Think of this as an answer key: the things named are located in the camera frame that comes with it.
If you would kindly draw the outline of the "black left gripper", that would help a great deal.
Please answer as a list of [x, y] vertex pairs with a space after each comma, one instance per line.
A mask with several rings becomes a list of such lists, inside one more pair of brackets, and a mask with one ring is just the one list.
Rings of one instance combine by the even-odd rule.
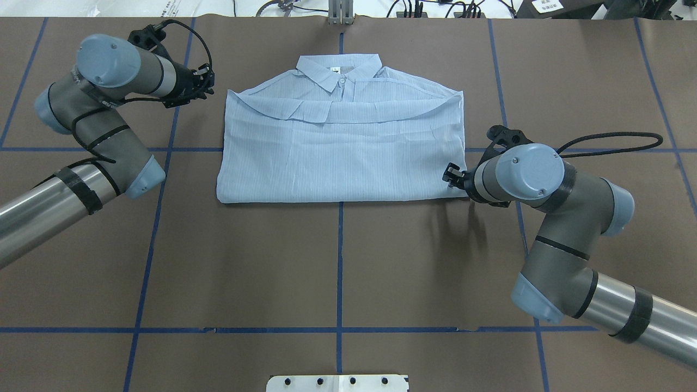
[[192, 100], [207, 99], [214, 94], [216, 74], [211, 64], [202, 64], [198, 69], [187, 69], [184, 65], [173, 63], [176, 81], [169, 94], [163, 97], [165, 108], [188, 105]]

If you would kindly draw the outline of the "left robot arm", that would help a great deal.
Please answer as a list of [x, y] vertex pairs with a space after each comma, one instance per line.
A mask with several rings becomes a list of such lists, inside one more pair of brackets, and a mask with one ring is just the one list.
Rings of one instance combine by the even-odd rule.
[[162, 44], [164, 24], [133, 30], [122, 39], [104, 33], [80, 43], [70, 73], [35, 100], [38, 118], [71, 136], [89, 158], [68, 164], [2, 206], [2, 268], [105, 204], [125, 194], [136, 199], [166, 174], [119, 107], [157, 102], [166, 108], [213, 93], [212, 55], [196, 69], [172, 60]]

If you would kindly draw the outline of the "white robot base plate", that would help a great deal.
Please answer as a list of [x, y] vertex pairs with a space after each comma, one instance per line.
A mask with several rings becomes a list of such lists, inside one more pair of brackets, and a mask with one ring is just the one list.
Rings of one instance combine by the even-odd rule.
[[266, 391], [409, 391], [407, 375], [279, 375], [271, 377]]

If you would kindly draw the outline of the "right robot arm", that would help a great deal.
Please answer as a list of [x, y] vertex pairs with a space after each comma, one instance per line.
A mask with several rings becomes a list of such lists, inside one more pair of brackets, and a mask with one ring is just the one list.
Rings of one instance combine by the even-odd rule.
[[545, 214], [513, 286], [518, 308], [548, 323], [582, 320], [695, 369], [694, 311], [588, 265], [598, 239], [632, 220], [629, 191], [578, 171], [539, 143], [514, 146], [469, 171], [450, 163], [443, 181], [475, 203], [521, 203]]

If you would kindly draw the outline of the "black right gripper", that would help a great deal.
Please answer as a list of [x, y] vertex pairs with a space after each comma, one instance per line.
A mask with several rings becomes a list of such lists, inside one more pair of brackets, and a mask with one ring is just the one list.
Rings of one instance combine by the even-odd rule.
[[464, 191], [467, 197], [475, 203], [482, 202], [482, 196], [475, 188], [474, 172], [461, 170], [460, 166], [449, 163], [442, 176], [449, 188], [457, 188]]

